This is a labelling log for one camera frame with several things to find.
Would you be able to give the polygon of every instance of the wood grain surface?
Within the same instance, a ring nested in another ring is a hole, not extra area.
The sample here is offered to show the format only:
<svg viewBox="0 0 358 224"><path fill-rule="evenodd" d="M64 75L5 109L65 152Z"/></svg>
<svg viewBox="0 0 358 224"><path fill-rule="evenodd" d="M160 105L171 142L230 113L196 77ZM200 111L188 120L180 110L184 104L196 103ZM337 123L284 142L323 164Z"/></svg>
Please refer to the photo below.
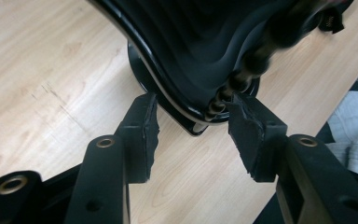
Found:
<svg viewBox="0 0 358 224"><path fill-rule="evenodd" d="M258 98L314 135L358 77L358 1L337 35L312 32L273 57ZM48 179L82 162L143 94L127 40L87 1L0 0L0 176ZM131 185L132 223L250 223L274 192L246 174L227 125L191 137L158 110L151 180Z"/></svg>

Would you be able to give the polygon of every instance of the screw hole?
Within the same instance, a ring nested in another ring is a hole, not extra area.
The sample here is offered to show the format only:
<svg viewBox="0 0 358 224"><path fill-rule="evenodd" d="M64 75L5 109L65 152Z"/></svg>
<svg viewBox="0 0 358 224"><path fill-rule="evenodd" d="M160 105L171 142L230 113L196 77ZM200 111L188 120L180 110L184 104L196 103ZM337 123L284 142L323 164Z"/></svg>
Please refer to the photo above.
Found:
<svg viewBox="0 0 358 224"><path fill-rule="evenodd" d="M358 211L358 202L350 196L347 195L341 196L339 198L339 202L352 210Z"/></svg>
<svg viewBox="0 0 358 224"><path fill-rule="evenodd" d="M0 185L0 194L7 195L22 189L28 182L24 175L15 175Z"/></svg>
<svg viewBox="0 0 358 224"><path fill-rule="evenodd" d="M103 205L98 202L98 201L89 201L87 204L86 204L86 209L87 211L89 212L96 212L96 211L99 211L101 208L103 207Z"/></svg>
<svg viewBox="0 0 358 224"><path fill-rule="evenodd" d="M316 147L318 146L318 143L315 142L314 140L307 138L307 137L302 137L298 139L298 143L306 146L306 147Z"/></svg>
<svg viewBox="0 0 358 224"><path fill-rule="evenodd" d="M97 147L110 147L115 143L115 140L104 138L97 143Z"/></svg>

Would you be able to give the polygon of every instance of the white cloth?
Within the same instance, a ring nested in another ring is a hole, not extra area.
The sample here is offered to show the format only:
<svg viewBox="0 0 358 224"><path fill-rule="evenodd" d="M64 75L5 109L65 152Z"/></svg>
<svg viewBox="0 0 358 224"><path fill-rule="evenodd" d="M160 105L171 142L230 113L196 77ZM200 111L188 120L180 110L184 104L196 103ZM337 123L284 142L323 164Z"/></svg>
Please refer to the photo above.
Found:
<svg viewBox="0 0 358 224"><path fill-rule="evenodd" d="M358 174L358 91L350 91L327 121L335 143L326 144L337 159Z"/></svg>

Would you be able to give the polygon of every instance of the black clamp jaw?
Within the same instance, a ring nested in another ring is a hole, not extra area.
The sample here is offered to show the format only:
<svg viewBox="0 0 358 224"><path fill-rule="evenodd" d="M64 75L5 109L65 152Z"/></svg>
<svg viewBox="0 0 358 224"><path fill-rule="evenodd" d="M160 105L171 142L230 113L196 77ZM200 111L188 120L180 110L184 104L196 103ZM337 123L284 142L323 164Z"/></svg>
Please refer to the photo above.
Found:
<svg viewBox="0 0 358 224"><path fill-rule="evenodd" d="M285 223L358 223L358 182L327 146L287 126L253 96L234 93L228 132L256 182L273 182Z"/></svg>
<svg viewBox="0 0 358 224"><path fill-rule="evenodd" d="M33 171L0 177L0 223L130 223L129 184L150 178L158 132L156 95L139 96L82 164L44 182Z"/></svg>

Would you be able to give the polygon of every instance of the brass grommet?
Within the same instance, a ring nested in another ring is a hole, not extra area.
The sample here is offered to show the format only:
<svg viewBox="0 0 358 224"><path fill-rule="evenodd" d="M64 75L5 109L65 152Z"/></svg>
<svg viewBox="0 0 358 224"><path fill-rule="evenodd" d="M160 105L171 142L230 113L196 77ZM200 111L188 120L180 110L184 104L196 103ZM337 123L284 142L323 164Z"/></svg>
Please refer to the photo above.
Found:
<svg viewBox="0 0 358 224"><path fill-rule="evenodd" d="M97 147L111 147L114 143L115 140L111 138L104 138L97 143Z"/></svg>
<svg viewBox="0 0 358 224"><path fill-rule="evenodd" d="M7 195L22 189L28 182L25 175L15 175L0 185L0 194Z"/></svg>
<svg viewBox="0 0 358 224"><path fill-rule="evenodd" d="M316 147L318 146L318 143L313 140L313 139L310 139L308 137L300 137L297 139L298 143L303 145L303 146L306 146L306 147Z"/></svg>

